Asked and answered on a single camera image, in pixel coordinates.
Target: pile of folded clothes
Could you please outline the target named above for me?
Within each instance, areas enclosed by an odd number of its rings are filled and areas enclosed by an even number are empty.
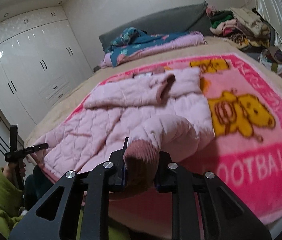
[[[208,6],[206,13],[211,21],[210,31],[233,41],[241,51],[260,53],[270,46],[270,28],[254,12],[246,8],[219,11]]]

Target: white wardrobe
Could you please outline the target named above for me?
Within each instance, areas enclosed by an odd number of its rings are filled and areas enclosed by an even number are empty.
[[[0,109],[23,140],[92,74],[62,7],[0,23]]]

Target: cartoon bear print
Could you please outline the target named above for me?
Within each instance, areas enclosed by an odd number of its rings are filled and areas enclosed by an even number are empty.
[[[263,137],[254,133],[254,126],[273,129],[275,118],[255,95],[235,93],[232,89],[223,91],[220,98],[208,99],[216,137],[239,131],[243,137],[263,142]]]
[[[224,59],[191,61],[190,67],[199,67],[202,73],[218,73],[230,69],[229,64]]]

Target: person's hand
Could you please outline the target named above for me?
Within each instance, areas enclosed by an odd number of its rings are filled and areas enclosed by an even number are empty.
[[[7,165],[4,166],[3,175],[10,182],[13,182],[12,173],[13,173],[16,166],[17,166],[17,163],[8,163]],[[20,174],[21,174],[22,177],[25,177],[25,163],[22,163],[22,165],[20,165]]]

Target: pink knit cuff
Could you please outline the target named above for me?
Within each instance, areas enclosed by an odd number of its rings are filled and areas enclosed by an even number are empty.
[[[158,169],[158,150],[148,141],[135,140],[127,147],[123,159],[128,170],[125,195],[134,196],[151,187]]]

